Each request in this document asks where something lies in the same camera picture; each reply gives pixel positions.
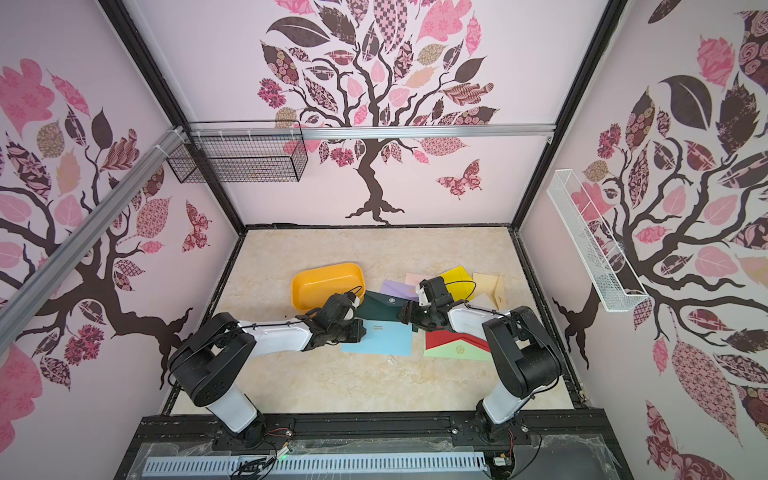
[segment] white wire basket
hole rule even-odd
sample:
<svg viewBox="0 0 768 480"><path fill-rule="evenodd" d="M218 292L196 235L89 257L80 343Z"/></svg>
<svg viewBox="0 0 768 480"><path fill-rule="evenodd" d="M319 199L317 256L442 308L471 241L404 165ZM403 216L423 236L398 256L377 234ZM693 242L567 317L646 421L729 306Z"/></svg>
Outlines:
<svg viewBox="0 0 768 480"><path fill-rule="evenodd" d="M588 199L583 207L579 207L572 197L572 194L581 192L582 198ZM584 267L592 279L595 290L597 290L600 300L606 312L628 312L636 307L643 300L648 298L648 292L637 278L634 268L630 265L621 245L616 241L613 231L600 215L600 211L594 205L592 198L581 186L576 173L571 169L556 170L549 184L547 194L554 204L554 208L560 214L565 229L571 235L574 241L576 251L578 251ZM601 233L606 240L603 243L598 241L597 237L590 229L589 224L584 219L584 212L588 212L590 218L601 222ZM626 265L632 272L636 284L625 286L616 276L611 263Z"/></svg>

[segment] purple envelope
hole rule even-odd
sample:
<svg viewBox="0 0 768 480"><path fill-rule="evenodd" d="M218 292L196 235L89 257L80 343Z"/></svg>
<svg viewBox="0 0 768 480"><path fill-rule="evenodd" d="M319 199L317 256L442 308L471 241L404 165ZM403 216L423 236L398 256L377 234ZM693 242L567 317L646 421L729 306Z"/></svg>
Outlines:
<svg viewBox="0 0 768 480"><path fill-rule="evenodd" d="M384 280L379 293L418 302L419 295L416 294L415 289L415 286L405 285L404 283L395 282L393 280Z"/></svg>

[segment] wallpaper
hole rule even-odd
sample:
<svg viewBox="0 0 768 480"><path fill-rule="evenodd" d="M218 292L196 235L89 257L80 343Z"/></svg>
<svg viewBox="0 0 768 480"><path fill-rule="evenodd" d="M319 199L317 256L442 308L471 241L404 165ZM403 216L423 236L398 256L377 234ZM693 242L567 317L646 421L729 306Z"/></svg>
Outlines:
<svg viewBox="0 0 768 480"><path fill-rule="evenodd" d="M545 195L523 228L636 478L766 474L768 12L703 3L634 4L554 166L578 172L572 200L649 298L606 313Z"/></svg>
<svg viewBox="0 0 768 480"><path fill-rule="evenodd" d="M0 307L169 128L97 4L40 7L4 8L0 24L3 38L41 32L0 55ZM158 168L0 354L9 478L114 474L234 238L205 186Z"/></svg>
<svg viewBox="0 0 768 480"><path fill-rule="evenodd" d="M265 0L218 11L193 2L184 17L210 32L202 51L174 33L174 2L137 0L132 12L191 118L312 129L553 123L605 2L582 3ZM526 20L542 15L546 38ZM191 74L200 55L206 68ZM544 137L307 141L298 185L227 189L246 223L509 222L525 191L518 179L544 145Z"/></svg>

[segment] marble floor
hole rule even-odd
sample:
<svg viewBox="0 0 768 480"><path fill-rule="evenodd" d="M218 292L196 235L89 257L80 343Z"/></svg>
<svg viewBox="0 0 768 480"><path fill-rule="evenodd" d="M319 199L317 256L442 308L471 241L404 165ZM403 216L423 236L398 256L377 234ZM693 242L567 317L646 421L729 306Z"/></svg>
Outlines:
<svg viewBox="0 0 768 480"><path fill-rule="evenodd" d="M274 322L297 314L290 301L297 273L334 263L360 265L366 289L406 273L437 275L457 265L504 277L508 308L530 306L531 291L504 227L254 230L248 234L217 312ZM340 346L249 360L237 385L265 413L474 410L498 382L493 362L424 357L424 333L412 356L342 353ZM526 409L570 409L564 383ZM183 392L174 414L208 413Z"/></svg>

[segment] aluminum rail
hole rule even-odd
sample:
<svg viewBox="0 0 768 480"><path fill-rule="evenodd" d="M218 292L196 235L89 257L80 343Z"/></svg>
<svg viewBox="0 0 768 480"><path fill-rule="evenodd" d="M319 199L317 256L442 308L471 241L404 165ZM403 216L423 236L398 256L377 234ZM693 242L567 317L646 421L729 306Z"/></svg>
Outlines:
<svg viewBox="0 0 768 480"><path fill-rule="evenodd" d="M231 123L231 122L193 122ZM349 138L427 138L427 137L514 137L551 136L554 124L432 125L425 127L331 127L302 128L304 140L346 140ZM204 128L193 137L291 135L297 128Z"/></svg>
<svg viewBox="0 0 768 480"><path fill-rule="evenodd" d="M181 127L166 132L155 147L142 155L135 166L120 179L120 183L101 199L83 224L64 240L0 310L0 353L15 341L16 336L53 295L56 287L71 273L136 192L162 165L166 160L166 152L170 154L182 144L186 138L182 132Z"/></svg>

